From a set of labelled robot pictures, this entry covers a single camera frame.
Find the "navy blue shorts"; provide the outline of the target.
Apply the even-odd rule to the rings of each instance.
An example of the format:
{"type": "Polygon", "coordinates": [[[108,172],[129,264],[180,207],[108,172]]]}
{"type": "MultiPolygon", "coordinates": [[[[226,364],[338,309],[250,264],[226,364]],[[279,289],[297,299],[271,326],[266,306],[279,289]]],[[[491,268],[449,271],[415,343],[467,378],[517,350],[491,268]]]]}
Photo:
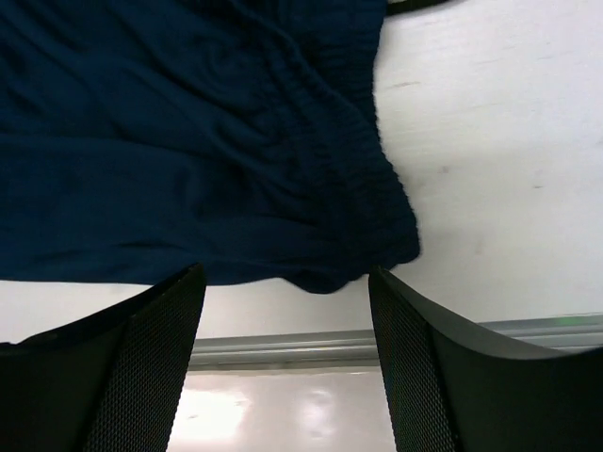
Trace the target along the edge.
{"type": "Polygon", "coordinates": [[[1,276],[329,294],[420,253],[383,1],[5,1],[1,276]]]}

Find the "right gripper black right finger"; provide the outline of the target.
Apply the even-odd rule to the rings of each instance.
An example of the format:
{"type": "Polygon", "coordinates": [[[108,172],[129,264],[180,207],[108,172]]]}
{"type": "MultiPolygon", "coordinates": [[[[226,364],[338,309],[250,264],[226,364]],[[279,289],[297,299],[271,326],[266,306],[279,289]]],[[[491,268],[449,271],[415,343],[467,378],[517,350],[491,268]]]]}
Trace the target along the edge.
{"type": "Polygon", "coordinates": [[[389,271],[368,278],[399,451],[598,451],[602,351],[567,353],[488,330],[389,271]]]}

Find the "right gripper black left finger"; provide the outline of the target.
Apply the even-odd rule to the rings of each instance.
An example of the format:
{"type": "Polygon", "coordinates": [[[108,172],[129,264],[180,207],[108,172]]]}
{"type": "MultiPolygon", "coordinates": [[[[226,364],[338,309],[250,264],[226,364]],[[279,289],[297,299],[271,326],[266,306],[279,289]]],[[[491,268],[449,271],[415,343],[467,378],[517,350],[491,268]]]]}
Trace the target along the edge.
{"type": "Polygon", "coordinates": [[[202,266],[191,266],[98,313],[2,344],[2,450],[166,450],[205,288],[202,266]]]}

